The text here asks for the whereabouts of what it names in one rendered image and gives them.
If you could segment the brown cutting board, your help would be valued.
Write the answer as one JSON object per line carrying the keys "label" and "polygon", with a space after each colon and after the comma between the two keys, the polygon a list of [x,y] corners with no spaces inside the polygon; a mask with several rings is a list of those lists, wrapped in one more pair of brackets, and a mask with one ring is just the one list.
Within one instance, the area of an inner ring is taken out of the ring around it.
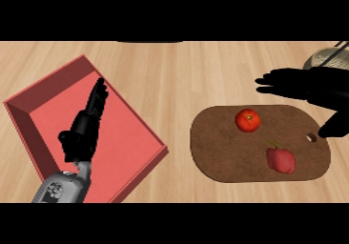
{"label": "brown cutting board", "polygon": [[[199,171],[217,182],[307,181],[319,178],[331,164],[328,141],[317,136],[313,118],[289,105],[251,105],[261,123],[240,132],[234,115],[242,106],[212,106],[195,116],[189,129],[189,150]],[[294,172],[270,169],[266,150],[280,148],[295,157]]]}

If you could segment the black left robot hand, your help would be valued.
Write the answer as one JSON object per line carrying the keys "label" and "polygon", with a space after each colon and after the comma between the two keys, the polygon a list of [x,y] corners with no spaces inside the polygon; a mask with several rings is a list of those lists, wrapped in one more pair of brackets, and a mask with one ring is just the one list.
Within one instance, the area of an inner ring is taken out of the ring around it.
{"label": "black left robot hand", "polygon": [[106,85],[98,78],[87,99],[85,108],[78,112],[67,131],[57,135],[66,162],[89,161],[95,152]]}

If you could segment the red tray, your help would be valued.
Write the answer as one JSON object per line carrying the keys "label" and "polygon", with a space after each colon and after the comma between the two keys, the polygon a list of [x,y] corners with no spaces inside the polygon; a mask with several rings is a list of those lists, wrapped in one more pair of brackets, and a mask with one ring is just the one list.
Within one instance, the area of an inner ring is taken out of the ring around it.
{"label": "red tray", "polygon": [[35,203],[119,202],[166,146],[84,56],[4,101],[41,178]]}

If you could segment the red bell pepper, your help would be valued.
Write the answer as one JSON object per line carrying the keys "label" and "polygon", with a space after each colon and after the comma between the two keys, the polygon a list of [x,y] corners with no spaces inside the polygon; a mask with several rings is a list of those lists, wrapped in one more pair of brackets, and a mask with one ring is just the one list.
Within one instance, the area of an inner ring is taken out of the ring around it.
{"label": "red bell pepper", "polygon": [[277,147],[271,142],[273,147],[266,150],[267,165],[277,173],[291,174],[295,170],[295,156],[294,154]]}

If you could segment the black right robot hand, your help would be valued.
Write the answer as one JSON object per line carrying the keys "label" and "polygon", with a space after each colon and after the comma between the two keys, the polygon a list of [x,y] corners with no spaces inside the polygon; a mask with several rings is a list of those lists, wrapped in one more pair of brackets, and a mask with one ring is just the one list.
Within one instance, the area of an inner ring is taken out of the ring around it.
{"label": "black right robot hand", "polygon": [[319,128],[322,138],[349,134],[349,71],[328,67],[308,70],[276,69],[254,82],[255,91],[304,100],[308,104],[334,111]]}

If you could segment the red tomato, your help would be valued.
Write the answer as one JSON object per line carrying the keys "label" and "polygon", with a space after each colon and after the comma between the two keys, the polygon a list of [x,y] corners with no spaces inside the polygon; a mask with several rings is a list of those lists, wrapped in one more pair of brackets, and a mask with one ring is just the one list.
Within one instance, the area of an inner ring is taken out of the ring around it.
{"label": "red tomato", "polygon": [[240,132],[254,132],[260,126],[260,117],[254,110],[243,109],[234,115],[234,124]]}

